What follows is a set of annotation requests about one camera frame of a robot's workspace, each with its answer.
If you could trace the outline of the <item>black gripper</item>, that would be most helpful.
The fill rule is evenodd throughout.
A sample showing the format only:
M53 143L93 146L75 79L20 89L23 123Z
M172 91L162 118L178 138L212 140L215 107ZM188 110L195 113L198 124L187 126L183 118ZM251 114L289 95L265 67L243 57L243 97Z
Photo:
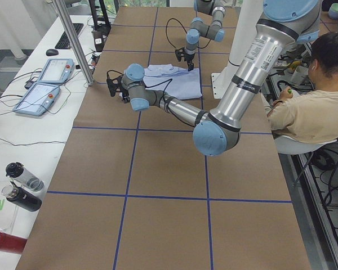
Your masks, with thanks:
M118 83L118 90L117 90L117 92L121 94L122 101L125 104L127 104L127 103L130 102L130 96L129 96L128 90L125 89L125 87L122 85L121 82Z
M192 71L194 69L193 59L195 57L195 53L188 54L187 52L184 52L184 61L188 65L188 71Z

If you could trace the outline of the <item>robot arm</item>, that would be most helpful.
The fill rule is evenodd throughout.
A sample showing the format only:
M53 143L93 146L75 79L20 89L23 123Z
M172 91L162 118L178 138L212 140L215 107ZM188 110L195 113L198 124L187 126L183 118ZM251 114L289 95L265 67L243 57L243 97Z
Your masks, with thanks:
M238 143L241 119L282 51L318 37L321 5L321 1L244 1L227 66L211 75L212 95L219 102L211 110L148 87L139 64L124 71L120 90L134 111L151 106L163 109L194 128L194 144L202 154L220 155Z
M224 38L223 19L225 17L225 7L222 1L194 1L194 9L197 12L211 15L212 22L207 25L199 17L195 17L186 34L186 45L184 47L184 61L187 62L188 71L194 69L193 59L197 47L199 47L200 37L211 41L221 42Z

